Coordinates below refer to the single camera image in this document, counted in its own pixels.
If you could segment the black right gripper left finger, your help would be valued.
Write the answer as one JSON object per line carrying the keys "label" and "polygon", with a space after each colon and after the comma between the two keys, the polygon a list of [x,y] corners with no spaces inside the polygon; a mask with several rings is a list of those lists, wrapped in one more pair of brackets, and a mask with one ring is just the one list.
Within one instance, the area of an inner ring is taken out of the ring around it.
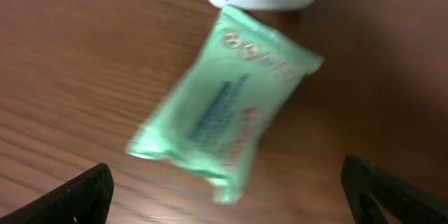
{"label": "black right gripper left finger", "polygon": [[111,170],[100,163],[1,218],[1,224],[105,224],[114,191]]}

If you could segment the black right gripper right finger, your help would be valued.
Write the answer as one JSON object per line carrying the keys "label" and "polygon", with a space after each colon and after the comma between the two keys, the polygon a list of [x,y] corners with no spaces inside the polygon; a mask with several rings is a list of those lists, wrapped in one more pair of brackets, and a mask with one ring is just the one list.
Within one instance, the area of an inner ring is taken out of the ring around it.
{"label": "black right gripper right finger", "polygon": [[387,224],[381,208],[402,223],[447,222],[447,201],[355,155],[344,159],[341,184],[356,224]]}

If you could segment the teal wet wipes pack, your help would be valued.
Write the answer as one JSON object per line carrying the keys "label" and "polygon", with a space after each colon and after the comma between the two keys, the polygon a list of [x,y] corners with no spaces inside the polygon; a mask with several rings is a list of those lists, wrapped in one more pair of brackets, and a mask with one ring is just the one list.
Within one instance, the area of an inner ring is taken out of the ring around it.
{"label": "teal wet wipes pack", "polygon": [[234,6],[221,9],[195,63],[128,143],[128,154],[171,160],[242,196],[258,142],[301,80],[323,59]]}

